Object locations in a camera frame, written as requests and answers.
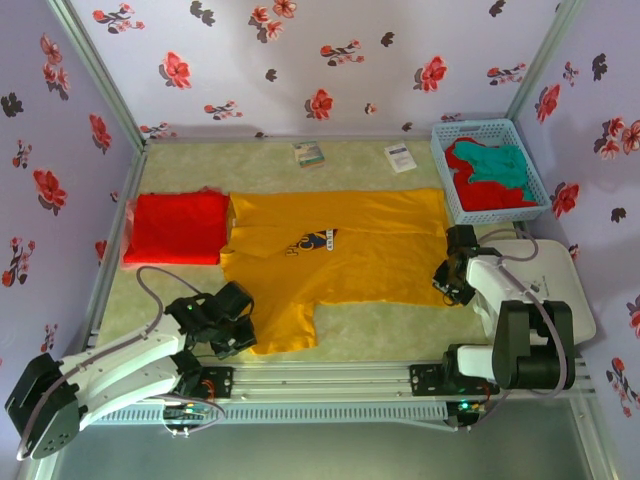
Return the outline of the white paper packet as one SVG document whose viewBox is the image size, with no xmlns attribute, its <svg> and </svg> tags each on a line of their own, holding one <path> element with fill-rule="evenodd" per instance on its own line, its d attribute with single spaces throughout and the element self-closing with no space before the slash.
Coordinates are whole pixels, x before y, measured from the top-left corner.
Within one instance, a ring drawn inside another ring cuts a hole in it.
<svg viewBox="0 0 640 480">
<path fill-rule="evenodd" d="M 404 143 L 384 148 L 384 153 L 395 173 L 404 173 L 417 168 L 417 164 Z"/>
</svg>

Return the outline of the left controller board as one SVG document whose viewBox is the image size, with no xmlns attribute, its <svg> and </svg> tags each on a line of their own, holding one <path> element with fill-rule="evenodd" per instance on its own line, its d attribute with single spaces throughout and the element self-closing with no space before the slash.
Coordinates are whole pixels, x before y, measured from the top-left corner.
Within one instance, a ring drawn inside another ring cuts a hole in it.
<svg viewBox="0 0 640 480">
<path fill-rule="evenodd" d="M 162 411 L 162 419 L 170 423 L 202 423 L 210 416 L 210 407 L 196 403 L 166 403 Z"/>
</svg>

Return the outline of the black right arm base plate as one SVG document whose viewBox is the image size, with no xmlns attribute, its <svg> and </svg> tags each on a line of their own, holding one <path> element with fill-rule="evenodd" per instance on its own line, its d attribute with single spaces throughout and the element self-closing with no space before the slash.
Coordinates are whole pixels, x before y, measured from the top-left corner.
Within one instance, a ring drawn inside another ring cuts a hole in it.
<svg viewBox="0 0 640 480">
<path fill-rule="evenodd" d="M 409 367 L 409 381 L 414 397 L 418 396 L 494 396 L 500 388 L 479 377 L 461 375 L 443 364 L 414 364 Z"/>
</svg>

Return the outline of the aluminium frame post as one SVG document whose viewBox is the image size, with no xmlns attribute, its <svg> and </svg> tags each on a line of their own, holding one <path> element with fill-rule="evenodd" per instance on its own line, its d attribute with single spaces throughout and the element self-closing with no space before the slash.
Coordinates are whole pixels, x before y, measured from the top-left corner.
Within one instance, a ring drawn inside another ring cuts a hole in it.
<svg viewBox="0 0 640 480">
<path fill-rule="evenodd" d="M 576 17 L 579 15 L 588 0 L 561 0 L 542 43 L 540 44 L 523 81 L 520 84 L 505 117 L 516 122 L 523 111 L 528 98 L 532 95 L 544 74 L 549 62 L 568 34 Z"/>
<path fill-rule="evenodd" d="M 128 140 L 137 151 L 142 152 L 146 141 L 139 132 L 133 115 L 70 0 L 45 1 L 65 30 L 79 58 L 87 68 L 102 97 L 116 116 Z"/>
</svg>

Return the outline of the aluminium mounting rail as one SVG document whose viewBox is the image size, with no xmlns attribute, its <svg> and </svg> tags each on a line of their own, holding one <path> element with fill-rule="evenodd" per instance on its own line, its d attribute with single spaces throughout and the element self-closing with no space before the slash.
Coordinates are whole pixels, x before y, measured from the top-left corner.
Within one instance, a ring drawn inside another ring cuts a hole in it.
<svg viewBox="0 0 640 480">
<path fill-rule="evenodd" d="M 474 396 L 418 396 L 411 392 L 409 367 L 391 363 L 281 363 L 203 366 L 182 352 L 143 365 L 107 367 L 93 362 L 73 373 L 68 364 L 43 356 L 45 367 L 31 389 L 36 400 L 54 408 L 70 405 L 82 418 L 100 417 L 152 398 L 174 401 L 197 398 L 193 390 L 204 367 L 232 367 L 234 385 L 229 401 L 254 403 L 387 401 L 394 398 Z"/>
</svg>

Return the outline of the yellow t-shirt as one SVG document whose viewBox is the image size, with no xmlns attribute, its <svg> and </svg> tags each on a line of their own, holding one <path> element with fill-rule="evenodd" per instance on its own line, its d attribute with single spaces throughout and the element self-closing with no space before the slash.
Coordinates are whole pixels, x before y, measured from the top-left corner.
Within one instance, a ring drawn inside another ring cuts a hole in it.
<svg viewBox="0 0 640 480">
<path fill-rule="evenodd" d="M 254 299 L 255 355 L 316 347 L 319 305 L 445 304 L 432 284 L 447 250 L 439 189 L 233 192 L 230 208 L 220 265 Z"/>
</svg>

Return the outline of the green and white packet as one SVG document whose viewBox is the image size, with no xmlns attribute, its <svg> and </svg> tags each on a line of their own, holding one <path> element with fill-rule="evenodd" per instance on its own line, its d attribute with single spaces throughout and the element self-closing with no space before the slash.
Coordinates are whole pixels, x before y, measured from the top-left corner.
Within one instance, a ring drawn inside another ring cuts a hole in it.
<svg viewBox="0 0 640 480">
<path fill-rule="evenodd" d="M 326 159 L 317 141 L 299 142 L 293 145 L 294 158 L 300 168 L 318 167 Z"/>
</svg>

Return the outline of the teal t-shirt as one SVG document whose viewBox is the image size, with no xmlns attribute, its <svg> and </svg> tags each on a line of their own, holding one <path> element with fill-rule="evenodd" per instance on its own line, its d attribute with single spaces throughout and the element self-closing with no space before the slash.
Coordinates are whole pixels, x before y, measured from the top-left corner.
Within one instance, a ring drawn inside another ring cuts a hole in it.
<svg viewBox="0 0 640 480">
<path fill-rule="evenodd" d="M 470 168 L 469 182 L 494 182 L 508 189 L 528 186 L 527 161 L 515 145 L 483 146 L 459 141 L 453 148 L 456 158 Z"/>
</svg>

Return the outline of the aluminium table side rail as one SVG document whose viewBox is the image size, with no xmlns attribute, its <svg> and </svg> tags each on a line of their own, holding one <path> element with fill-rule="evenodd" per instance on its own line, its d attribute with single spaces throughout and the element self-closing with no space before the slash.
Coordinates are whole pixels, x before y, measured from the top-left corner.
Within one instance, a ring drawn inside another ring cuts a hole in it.
<svg viewBox="0 0 640 480">
<path fill-rule="evenodd" d="M 64 348 L 53 350 L 59 357 L 65 354 L 79 353 L 95 345 L 118 269 L 127 202 L 139 190 L 149 149 L 150 146 L 145 145 L 140 152 L 135 153 L 132 157 L 124 186 L 119 191 L 114 220 L 107 237 L 106 250 L 100 261 L 95 282 L 86 303 L 86 310 L 80 317 L 79 326 L 75 329 L 71 339 L 67 343 L 63 343 Z"/>
</svg>

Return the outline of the crumpled red t-shirt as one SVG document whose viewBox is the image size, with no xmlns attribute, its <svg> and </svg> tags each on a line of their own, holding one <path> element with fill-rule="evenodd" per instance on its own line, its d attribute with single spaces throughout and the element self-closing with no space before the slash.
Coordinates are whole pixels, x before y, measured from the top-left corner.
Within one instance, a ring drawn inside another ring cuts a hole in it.
<svg viewBox="0 0 640 480">
<path fill-rule="evenodd" d="M 459 141 L 480 143 L 469 137 L 461 137 L 454 141 L 445 151 L 447 165 L 454 171 L 453 183 L 464 211 L 479 212 L 529 208 L 538 205 L 528 186 L 525 189 L 508 189 L 494 182 L 470 183 L 470 168 L 453 154 L 453 148 Z"/>
</svg>

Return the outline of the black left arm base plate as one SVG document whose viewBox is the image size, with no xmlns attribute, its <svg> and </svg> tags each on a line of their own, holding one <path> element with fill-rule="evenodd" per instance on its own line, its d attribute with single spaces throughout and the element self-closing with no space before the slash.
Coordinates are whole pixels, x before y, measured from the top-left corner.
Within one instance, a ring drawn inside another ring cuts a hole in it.
<svg viewBox="0 0 640 480">
<path fill-rule="evenodd" d="M 229 399 L 233 385 L 234 369 L 232 367 L 204 367 L 193 395 L 209 401 Z"/>
</svg>

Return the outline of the light blue plastic basket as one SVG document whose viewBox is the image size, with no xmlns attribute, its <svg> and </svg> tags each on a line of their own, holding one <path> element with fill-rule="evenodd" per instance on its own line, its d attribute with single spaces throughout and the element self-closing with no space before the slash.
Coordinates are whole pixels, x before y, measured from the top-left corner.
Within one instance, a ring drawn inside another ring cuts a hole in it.
<svg viewBox="0 0 640 480">
<path fill-rule="evenodd" d="M 524 154 L 527 161 L 528 187 L 535 197 L 537 206 L 479 212 L 464 211 L 453 183 L 454 171 L 447 165 L 446 149 L 457 139 L 469 137 L 488 147 L 515 145 Z M 449 210 L 456 224 L 498 224 L 536 219 L 551 208 L 551 200 L 544 185 L 520 140 L 514 124 L 507 119 L 474 120 L 440 123 L 433 127 L 431 151 L 440 175 Z"/>
</svg>

